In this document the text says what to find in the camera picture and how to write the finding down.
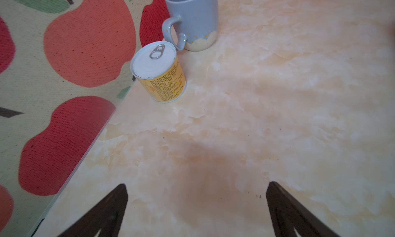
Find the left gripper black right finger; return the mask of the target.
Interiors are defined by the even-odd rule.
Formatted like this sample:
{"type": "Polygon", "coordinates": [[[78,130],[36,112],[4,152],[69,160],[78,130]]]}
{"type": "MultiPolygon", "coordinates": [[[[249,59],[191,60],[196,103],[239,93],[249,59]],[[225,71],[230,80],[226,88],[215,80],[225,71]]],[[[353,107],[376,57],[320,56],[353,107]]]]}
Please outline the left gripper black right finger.
{"type": "Polygon", "coordinates": [[[266,199],[276,237],[338,236],[279,183],[269,183],[266,199]]]}

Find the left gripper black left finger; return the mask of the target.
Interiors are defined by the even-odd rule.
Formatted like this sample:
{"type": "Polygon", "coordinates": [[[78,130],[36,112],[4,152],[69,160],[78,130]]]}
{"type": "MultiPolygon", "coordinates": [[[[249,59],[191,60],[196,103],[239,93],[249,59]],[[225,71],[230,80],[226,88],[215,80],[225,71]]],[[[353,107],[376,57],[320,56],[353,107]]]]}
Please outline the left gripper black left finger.
{"type": "Polygon", "coordinates": [[[118,185],[61,237],[117,237],[128,202],[125,184],[118,185]]]}

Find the blue grey mug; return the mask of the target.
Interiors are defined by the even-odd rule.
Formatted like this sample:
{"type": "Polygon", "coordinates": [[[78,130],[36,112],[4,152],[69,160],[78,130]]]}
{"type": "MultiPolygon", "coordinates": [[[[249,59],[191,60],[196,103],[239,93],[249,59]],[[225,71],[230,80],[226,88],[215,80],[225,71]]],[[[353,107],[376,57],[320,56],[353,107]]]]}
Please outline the blue grey mug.
{"type": "Polygon", "coordinates": [[[219,30],[218,0],[165,0],[170,17],[163,22],[165,41],[177,51],[208,49],[219,30]]]}

